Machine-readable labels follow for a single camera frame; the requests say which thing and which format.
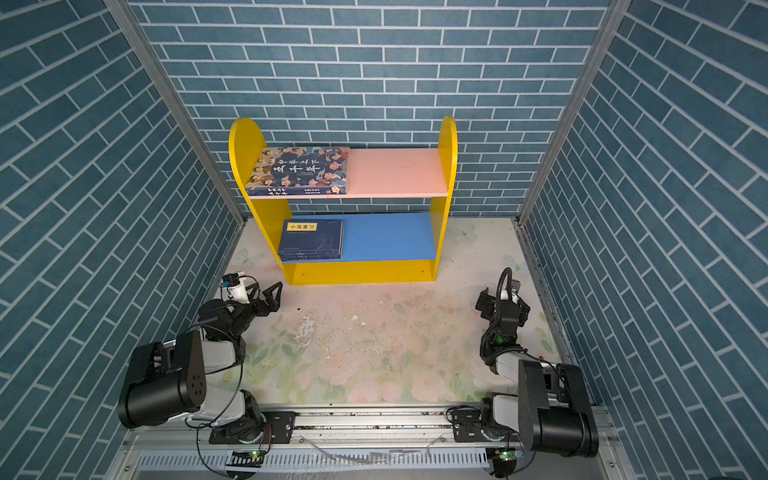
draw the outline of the shelf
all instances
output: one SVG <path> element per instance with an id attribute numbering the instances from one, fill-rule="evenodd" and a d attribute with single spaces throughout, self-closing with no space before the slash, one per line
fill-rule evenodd
<path id="1" fill-rule="evenodd" d="M 432 221 L 427 213 L 296 215 L 293 220 L 342 220 L 342 257 L 283 262 L 286 264 L 434 260 L 436 256 Z"/>
<path id="2" fill-rule="evenodd" d="M 279 198 L 423 198 L 446 197 L 437 148 L 371 148 L 349 152 L 346 195 L 280 195 Z M 276 198 L 249 196 L 251 200 Z"/>

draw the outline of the book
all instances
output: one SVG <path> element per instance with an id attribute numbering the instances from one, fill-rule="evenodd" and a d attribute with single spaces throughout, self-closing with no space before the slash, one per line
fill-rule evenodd
<path id="1" fill-rule="evenodd" d="M 348 147 L 265 147 L 245 185 L 249 196 L 344 195 Z"/>
<path id="2" fill-rule="evenodd" d="M 343 241 L 341 220 L 285 220 L 277 254 L 285 262 L 338 260 Z"/>

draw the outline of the yellow title label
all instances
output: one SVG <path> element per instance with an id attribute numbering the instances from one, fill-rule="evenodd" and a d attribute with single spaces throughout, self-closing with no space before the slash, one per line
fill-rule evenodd
<path id="1" fill-rule="evenodd" d="M 288 223 L 289 232 L 314 232 L 317 230 L 317 223 Z"/>

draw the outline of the yellow side panel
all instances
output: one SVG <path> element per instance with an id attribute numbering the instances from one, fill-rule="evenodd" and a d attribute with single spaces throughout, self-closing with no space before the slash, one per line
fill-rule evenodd
<path id="1" fill-rule="evenodd" d="M 342 283 L 429 282 L 434 260 L 392 262 L 289 263 L 291 285 L 339 285 Z"/>
<path id="2" fill-rule="evenodd" d="M 283 221 L 291 218 L 290 206 L 288 200 L 270 198 L 265 200 L 251 200 L 245 192 L 245 184 L 248 183 L 250 172 L 259 159 L 259 154 L 266 147 L 264 135 L 259 126 L 250 118 L 239 118 L 232 124 L 230 130 L 230 163 L 232 164 L 232 173 L 240 188 L 240 193 L 245 198 L 253 218 L 259 224 L 259 228 L 267 244 L 272 250 L 280 268 L 283 269 L 283 275 L 290 281 L 285 266 L 280 262 L 277 256 L 277 249 L 280 246 L 280 236 L 283 233 Z"/>
<path id="3" fill-rule="evenodd" d="M 458 138 L 456 136 L 456 122 L 453 117 L 442 119 L 440 138 L 437 145 L 442 163 L 442 172 L 445 175 L 445 186 L 448 190 L 446 197 L 433 197 L 429 214 L 432 220 L 432 235 L 435 237 L 435 251 L 437 258 L 432 262 L 432 278 L 437 278 L 437 268 L 440 264 L 442 242 L 445 238 L 445 225 L 448 222 L 448 212 L 451 208 L 453 186 L 456 182 L 456 168 L 458 165 Z"/>

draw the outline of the bookshelf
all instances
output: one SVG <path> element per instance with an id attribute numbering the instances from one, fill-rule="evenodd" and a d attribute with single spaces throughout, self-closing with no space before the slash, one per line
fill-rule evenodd
<path id="1" fill-rule="evenodd" d="M 291 285 L 430 282 L 437 277 L 445 223 L 456 179 L 458 141 L 453 117 L 445 117 L 437 148 L 352 149 L 346 195 L 248 197 L 245 183 L 266 141 L 256 122 L 240 118 L 230 131 L 232 172 L 286 281 Z M 407 214 L 296 215 L 290 198 L 431 197 L 429 212 Z M 283 222 L 344 221 L 338 260 L 283 262 L 277 255 Z"/>

